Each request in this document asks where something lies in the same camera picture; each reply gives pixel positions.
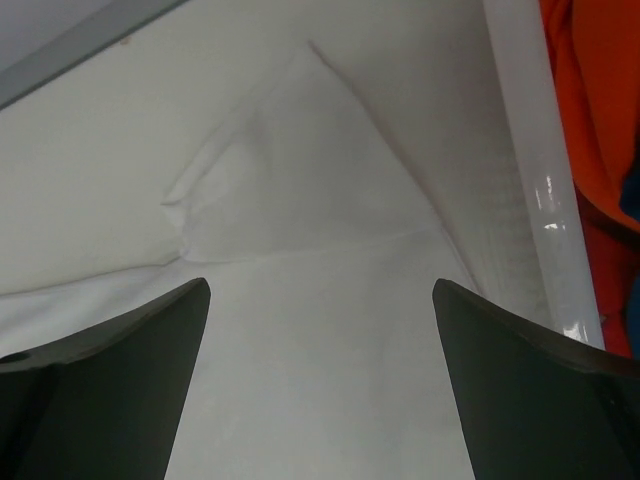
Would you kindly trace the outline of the white t shirt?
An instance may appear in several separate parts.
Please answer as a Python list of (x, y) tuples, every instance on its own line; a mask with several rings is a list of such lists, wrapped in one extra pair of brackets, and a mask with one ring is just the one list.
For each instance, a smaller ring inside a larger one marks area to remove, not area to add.
[(436, 325), (453, 280), (546, 299), (510, 153), (406, 168), (310, 48), (209, 138), (164, 200), (178, 257), (1, 300), (14, 353), (195, 277), (212, 291), (171, 479), (469, 479)]

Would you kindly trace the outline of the orange t shirt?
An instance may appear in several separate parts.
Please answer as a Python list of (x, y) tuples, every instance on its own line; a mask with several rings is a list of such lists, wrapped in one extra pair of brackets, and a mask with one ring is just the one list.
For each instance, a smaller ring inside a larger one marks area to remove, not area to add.
[(619, 206), (639, 165), (639, 4), (540, 4), (607, 351), (639, 356), (639, 220)]

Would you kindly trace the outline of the white plastic laundry basket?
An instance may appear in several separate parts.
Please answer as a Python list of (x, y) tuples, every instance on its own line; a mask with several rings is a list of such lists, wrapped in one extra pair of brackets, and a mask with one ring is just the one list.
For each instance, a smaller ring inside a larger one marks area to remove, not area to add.
[(603, 349), (540, 5), (483, 7), (552, 326)]

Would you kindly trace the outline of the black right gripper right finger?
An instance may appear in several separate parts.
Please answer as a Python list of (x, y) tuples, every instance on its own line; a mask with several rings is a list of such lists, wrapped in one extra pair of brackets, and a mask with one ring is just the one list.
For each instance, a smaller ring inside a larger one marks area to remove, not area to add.
[(638, 478), (637, 361), (450, 280), (436, 281), (433, 302), (476, 478)]

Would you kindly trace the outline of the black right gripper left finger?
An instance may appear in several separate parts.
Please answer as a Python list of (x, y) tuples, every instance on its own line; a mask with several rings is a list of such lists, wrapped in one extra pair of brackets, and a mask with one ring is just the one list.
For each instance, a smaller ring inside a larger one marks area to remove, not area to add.
[(1, 360), (4, 479), (162, 479), (210, 305), (193, 279)]

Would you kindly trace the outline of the blue t shirt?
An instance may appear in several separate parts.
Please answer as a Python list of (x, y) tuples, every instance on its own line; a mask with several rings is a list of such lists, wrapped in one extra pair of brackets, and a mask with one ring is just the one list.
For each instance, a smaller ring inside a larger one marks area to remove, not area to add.
[(621, 192), (620, 209), (630, 218), (640, 219), (640, 173), (635, 164), (627, 175)]

